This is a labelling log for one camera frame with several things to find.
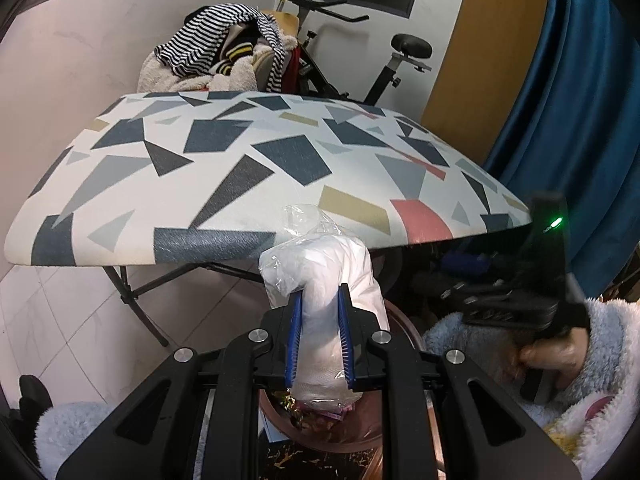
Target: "tile floor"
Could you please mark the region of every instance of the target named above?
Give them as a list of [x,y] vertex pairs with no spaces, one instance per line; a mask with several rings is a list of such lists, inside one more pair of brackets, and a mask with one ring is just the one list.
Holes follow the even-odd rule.
[[[129,267],[129,281],[135,288],[173,268]],[[255,328],[269,307],[263,286],[204,269],[143,294],[139,303],[169,349],[120,301],[100,267],[15,266],[0,282],[0,383],[9,404],[17,405],[21,374],[39,377],[54,404],[117,404],[173,349],[222,348]]]

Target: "hand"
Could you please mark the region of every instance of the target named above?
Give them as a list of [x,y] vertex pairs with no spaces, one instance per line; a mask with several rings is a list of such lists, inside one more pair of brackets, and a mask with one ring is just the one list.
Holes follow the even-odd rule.
[[505,372],[511,378],[524,376],[526,368],[558,370],[556,388],[566,388],[580,374],[589,348],[589,334],[583,328],[572,328],[562,337],[541,339],[520,350],[511,348]]

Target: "geometric patterned fabric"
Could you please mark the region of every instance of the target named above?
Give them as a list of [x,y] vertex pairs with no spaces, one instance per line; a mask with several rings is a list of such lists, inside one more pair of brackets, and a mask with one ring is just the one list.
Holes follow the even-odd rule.
[[530,221],[502,184],[415,121],[261,92],[123,96],[62,150],[12,224],[9,261],[117,266],[257,257],[318,206],[369,248]]

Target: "black and white striped fabric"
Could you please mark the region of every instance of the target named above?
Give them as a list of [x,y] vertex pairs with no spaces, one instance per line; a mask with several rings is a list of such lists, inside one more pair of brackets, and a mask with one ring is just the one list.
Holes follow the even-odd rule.
[[258,30],[273,49],[273,64],[267,92],[279,92],[286,51],[280,41],[278,23],[273,16],[242,4],[220,4],[207,7],[191,19],[167,41],[156,46],[154,53],[175,75],[207,75],[229,27],[255,20]]

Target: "blue curtain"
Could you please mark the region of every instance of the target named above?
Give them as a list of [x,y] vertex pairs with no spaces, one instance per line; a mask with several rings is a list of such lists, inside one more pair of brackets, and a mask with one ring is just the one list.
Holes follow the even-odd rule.
[[523,200],[564,193],[568,257],[599,295],[640,240],[640,47],[610,0],[548,0],[485,170]]

